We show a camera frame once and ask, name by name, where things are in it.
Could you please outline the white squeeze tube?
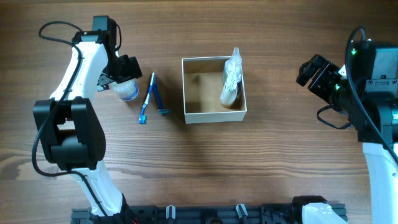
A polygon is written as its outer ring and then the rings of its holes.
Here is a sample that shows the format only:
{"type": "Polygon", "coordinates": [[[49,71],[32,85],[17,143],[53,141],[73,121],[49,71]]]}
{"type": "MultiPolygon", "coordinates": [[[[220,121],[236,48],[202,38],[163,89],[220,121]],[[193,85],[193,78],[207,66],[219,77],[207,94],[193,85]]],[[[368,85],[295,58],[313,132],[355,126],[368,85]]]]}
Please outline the white squeeze tube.
{"type": "Polygon", "coordinates": [[[223,90],[221,92],[220,101],[223,106],[231,106],[237,97],[238,83],[236,79],[236,67],[233,65],[225,80],[223,90]]]}

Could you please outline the white lidded blue jar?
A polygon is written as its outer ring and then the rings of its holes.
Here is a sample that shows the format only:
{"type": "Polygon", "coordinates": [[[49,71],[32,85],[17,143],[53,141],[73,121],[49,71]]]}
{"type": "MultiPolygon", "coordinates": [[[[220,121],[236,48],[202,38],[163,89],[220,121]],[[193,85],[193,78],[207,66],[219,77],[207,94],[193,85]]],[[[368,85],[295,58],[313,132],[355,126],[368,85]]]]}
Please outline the white lidded blue jar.
{"type": "Polygon", "coordinates": [[[113,90],[123,101],[131,101],[139,94],[139,87],[135,79],[122,83],[112,82],[109,84],[109,89],[113,90]]]}

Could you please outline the blue white toothbrush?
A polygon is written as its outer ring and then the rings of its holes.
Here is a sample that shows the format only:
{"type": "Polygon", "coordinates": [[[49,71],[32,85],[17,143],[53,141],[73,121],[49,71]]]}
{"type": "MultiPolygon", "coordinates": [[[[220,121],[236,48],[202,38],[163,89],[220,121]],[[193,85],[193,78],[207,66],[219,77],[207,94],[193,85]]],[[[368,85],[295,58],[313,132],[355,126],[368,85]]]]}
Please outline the blue white toothbrush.
{"type": "Polygon", "coordinates": [[[150,82],[149,82],[149,89],[146,95],[146,99],[142,105],[141,108],[141,113],[139,115],[139,124],[146,124],[147,121],[147,116],[145,115],[145,110],[147,105],[149,104],[149,100],[150,100],[150,96],[154,87],[154,83],[155,83],[155,73],[152,72],[151,78],[150,78],[150,82]]]}

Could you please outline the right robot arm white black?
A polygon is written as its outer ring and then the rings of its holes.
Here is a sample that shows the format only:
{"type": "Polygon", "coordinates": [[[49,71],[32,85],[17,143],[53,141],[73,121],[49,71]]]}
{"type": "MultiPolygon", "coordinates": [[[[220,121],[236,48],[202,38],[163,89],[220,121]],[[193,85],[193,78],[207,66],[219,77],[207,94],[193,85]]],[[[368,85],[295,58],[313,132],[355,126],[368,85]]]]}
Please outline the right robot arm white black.
{"type": "Polygon", "coordinates": [[[397,152],[397,45],[355,41],[350,51],[350,74],[315,54],[299,68],[296,82],[348,115],[363,145],[371,189],[373,223],[397,223],[397,162],[384,148],[397,152]]]}

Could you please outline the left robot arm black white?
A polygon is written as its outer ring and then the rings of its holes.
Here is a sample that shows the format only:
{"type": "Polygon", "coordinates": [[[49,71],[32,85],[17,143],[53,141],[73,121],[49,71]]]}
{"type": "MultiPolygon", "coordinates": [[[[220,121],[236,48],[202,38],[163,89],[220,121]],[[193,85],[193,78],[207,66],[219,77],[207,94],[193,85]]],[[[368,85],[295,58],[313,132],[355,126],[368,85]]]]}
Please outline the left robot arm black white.
{"type": "Polygon", "coordinates": [[[118,55],[121,30],[109,16],[95,16],[91,30],[78,29],[66,44],[72,58],[62,82],[34,105],[32,165],[42,176],[70,175],[79,183],[91,206],[74,209],[71,223],[138,223],[105,166],[106,138],[91,103],[109,84],[140,78],[137,59],[118,55]]]}

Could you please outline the blue disposable razor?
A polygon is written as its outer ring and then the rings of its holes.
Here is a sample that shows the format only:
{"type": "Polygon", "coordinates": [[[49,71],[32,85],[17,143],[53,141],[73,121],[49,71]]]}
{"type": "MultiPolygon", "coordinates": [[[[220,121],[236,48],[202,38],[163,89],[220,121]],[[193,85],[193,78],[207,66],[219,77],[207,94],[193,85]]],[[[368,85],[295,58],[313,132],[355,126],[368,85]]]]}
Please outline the blue disposable razor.
{"type": "Polygon", "coordinates": [[[153,84],[152,90],[153,90],[154,93],[155,93],[155,98],[156,98],[156,101],[157,101],[157,105],[158,105],[158,107],[159,107],[159,109],[158,109],[158,114],[169,114],[169,113],[170,113],[170,110],[164,108],[162,99],[161,99],[161,97],[160,97],[159,89],[158,89],[156,83],[153,84]]]}

